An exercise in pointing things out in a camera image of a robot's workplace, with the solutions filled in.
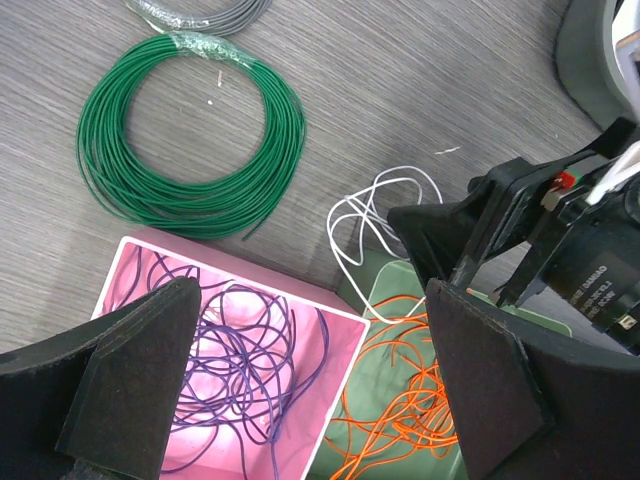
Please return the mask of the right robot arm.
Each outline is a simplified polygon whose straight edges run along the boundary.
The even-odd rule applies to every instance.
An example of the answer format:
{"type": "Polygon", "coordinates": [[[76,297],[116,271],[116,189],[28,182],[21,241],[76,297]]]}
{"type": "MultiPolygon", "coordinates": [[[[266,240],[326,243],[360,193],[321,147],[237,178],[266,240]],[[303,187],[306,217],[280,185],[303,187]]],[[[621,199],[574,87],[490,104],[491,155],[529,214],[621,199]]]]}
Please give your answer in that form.
{"type": "Polygon", "coordinates": [[[421,282],[465,288],[483,264],[527,244],[494,305],[518,307],[550,289],[637,353],[639,169],[615,165],[638,148],[638,124],[619,118],[572,155],[512,159],[472,179],[460,202],[395,207],[387,220],[421,282]]]}

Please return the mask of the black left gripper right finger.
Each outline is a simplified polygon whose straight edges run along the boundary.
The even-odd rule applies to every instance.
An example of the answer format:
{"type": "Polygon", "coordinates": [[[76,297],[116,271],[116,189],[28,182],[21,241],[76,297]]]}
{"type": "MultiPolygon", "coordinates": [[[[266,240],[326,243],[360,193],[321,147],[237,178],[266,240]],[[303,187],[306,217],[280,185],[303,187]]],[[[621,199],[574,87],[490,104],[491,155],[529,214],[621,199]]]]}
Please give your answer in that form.
{"type": "Polygon", "coordinates": [[[426,302],[472,479],[636,479],[638,358],[432,279],[426,302]]]}

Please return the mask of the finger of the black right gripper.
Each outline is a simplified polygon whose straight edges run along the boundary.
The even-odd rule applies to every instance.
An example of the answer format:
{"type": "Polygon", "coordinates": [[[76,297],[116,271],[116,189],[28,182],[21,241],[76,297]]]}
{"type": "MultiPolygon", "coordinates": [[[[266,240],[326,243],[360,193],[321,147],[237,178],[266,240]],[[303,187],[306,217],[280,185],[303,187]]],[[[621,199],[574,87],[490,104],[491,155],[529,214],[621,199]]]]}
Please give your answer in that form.
{"type": "Polygon", "coordinates": [[[387,214],[423,288],[432,278],[449,279],[477,221],[462,203],[394,207],[387,214]]]}

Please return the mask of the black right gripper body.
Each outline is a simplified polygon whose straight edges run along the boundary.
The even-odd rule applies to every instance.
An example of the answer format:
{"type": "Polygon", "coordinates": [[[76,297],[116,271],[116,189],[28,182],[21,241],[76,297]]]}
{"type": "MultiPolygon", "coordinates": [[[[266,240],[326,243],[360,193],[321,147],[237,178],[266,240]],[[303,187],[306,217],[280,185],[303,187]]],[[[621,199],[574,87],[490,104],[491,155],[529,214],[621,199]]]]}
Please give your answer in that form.
{"type": "Polygon", "coordinates": [[[495,291],[496,304],[519,306],[543,291],[570,236],[611,201],[610,193],[598,203],[587,197],[638,140],[638,123],[621,117],[573,155],[540,165],[518,157],[470,180],[458,209],[472,219],[471,233],[449,281],[465,288],[484,263],[528,242],[529,252],[495,291]]]}

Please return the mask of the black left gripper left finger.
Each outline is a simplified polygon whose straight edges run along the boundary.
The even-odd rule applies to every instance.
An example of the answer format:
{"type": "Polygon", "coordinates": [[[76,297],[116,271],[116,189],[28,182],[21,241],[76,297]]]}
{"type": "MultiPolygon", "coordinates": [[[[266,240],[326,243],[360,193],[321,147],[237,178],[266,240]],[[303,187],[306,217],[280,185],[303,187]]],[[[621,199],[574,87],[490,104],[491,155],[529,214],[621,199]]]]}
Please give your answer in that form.
{"type": "Polygon", "coordinates": [[[3,353],[2,478],[158,478],[200,304],[179,277],[3,353]]]}

